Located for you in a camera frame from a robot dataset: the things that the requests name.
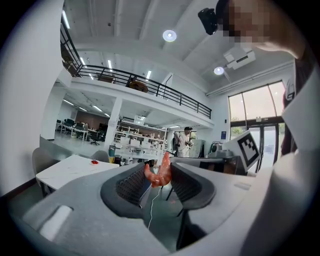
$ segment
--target person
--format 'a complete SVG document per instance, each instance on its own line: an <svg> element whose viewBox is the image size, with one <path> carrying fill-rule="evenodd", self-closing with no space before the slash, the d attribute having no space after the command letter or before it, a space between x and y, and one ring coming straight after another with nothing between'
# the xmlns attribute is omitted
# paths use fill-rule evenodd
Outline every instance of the person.
<svg viewBox="0 0 320 256"><path fill-rule="evenodd" d="M294 22L272 0L219 0L216 5L218 29L265 51L284 51L294 58L293 77L286 85L286 108L310 77L316 59ZM281 155L296 151L290 130L285 126Z"/></svg>
<svg viewBox="0 0 320 256"><path fill-rule="evenodd" d="M176 141L178 141L178 154L177 156L180 158L188 158L189 157L189 150L190 147L192 147L193 142L190 140L190 132L192 128L185 127L184 131L181 131L179 133L175 132L174 138Z"/></svg>

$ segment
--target floor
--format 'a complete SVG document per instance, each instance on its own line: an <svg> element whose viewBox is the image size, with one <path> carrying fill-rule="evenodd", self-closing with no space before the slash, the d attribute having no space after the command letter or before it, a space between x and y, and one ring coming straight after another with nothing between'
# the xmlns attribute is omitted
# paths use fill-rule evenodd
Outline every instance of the floor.
<svg viewBox="0 0 320 256"><path fill-rule="evenodd" d="M82 141L79 138L71 138L70 134L63 134L59 131L55 132L53 143L85 156L92 156L98 150L104 150L104 141L99 141L100 145L91 144L89 141Z"/></svg>
<svg viewBox="0 0 320 256"><path fill-rule="evenodd" d="M82 141L80 139L71 139L69 135L60 134L59 132L55 134L55 140L53 142L73 151L76 154L83 154L87 156L91 156L94 152L103 148L103 143L98 146L90 145L90 142ZM171 190L170 184L164 186L163 189L160 188L161 187L151 188L151 192L143 211L143 220L146 227L148 227L151 219L150 211L152 200L159 192L159 196L153 201L152 220L149 231L170 252L175 252L182 220L182 215L179 217L177 217L177 215L182 209L182 204L175 192L172 192L169 200L166 201ZM8 209L10 213L21 218L33 205L42 200L42 198L40 186L36 183L11 199L8 202Z"/></svg>

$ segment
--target person's arm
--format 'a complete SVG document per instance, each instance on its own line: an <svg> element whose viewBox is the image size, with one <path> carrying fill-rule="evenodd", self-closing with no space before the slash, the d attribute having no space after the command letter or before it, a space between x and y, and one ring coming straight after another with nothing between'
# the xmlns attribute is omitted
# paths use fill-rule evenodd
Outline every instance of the person's arm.
<svg viewBox="0 0 320 256"><path fill-rule="evenodd" d="M173 135L180 143L182 143L182 141L181 141L181 139L180 139L180 137L179 137L177 132L174 132Z"/></svg>

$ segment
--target white cable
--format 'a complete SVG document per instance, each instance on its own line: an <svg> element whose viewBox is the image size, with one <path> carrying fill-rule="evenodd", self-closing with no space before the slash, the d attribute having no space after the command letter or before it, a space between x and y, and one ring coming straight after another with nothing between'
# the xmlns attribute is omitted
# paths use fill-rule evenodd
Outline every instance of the white cable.
<svg viewBox="0 0 320 256"><path fill-rule="evenodd" d="M150 227L150 223L151 223L151 221L152 221L152 206L154 206L154 200L159 196L160 190L161 190L161 187L159 188L158 195L157 195L154 199L152 199L151 211L150 211L151 219L150 219L150 221L149 221L148 230L149 230L149 227Z"/></svg>

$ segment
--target ceiling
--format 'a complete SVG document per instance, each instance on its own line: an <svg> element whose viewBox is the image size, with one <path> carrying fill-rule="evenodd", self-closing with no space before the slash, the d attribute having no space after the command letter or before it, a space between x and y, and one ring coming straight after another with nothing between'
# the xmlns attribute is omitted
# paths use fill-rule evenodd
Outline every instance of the ceiling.
<svg viewBox="0 0 320 256"><path fill-rule="evenodd" d="M286 53L254 49L256 60L237 70L227 69L228 79L213 69L225 66L223 54L235 46L218 31L208 36L198 18L203 8L218 0L65 0L69 33L88 65L106 66L146 76L162 83L174 73L203 92L287 62ZM174 30L177 39L165 42L162 34Z"/></svg>
<svg viewBox="0 0 320 256"><path fill-rule="evenodd" d="M88 91L80 91L77 89L67 89L64 99L73 103L76 107L81 107L87 110L91 114L106 117L104 113L111 115L112 108L114 106L115 97L105 94L99 94ZM97 106L102 112L96 110L92 105ZM195 122L183 119L177 115L164 112L153 107L145 106L136 102L123 100L120 110L120 117L134 119L135 115L145 116L145 123L159 126L181 126L181 127L197 127L205 128L198 125Z"/></svg>

